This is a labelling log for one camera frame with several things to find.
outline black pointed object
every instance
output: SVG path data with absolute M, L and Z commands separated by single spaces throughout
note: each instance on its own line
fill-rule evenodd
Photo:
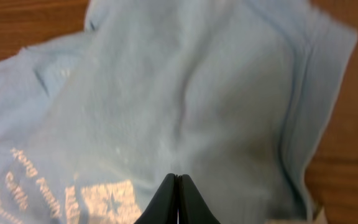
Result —
M 168 174 L 135 224 L 219 224 L 189 175 Z

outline brown wooden surface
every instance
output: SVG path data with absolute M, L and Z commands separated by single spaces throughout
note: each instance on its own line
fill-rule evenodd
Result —
M 83 27 L 88 0 L 0 0 L 0 60 Z M 358 28 L 358 0 L 314 0 Z M 358 223 L 358 44 L 331 122 L 306 173 L 330 223 Z

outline blue fabric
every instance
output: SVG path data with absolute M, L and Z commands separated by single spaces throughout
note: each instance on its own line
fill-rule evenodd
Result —
M 356 40 L 306 1 L 91 1 L 0 62 L 0 222 L 132 223 L 169 172 L 221 223 L 311 220 Z

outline wood grain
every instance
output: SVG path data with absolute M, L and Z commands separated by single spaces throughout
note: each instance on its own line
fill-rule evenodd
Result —
M 314 0 L 358 29 L 358 1 Z M 82 30 L 88 0 L 0 0 L 0 60 L 21 47 Z M 332 224 L 358 223 L 358 43 L 331 122 L 306 172 Z

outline light blue t-shirt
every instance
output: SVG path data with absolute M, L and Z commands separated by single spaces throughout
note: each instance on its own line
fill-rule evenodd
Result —
M 356 40 L 300 0 L 92 0 L 0 62 L 0 222 L 133 223 L 170 172 L 221 223 L 311 220 Z

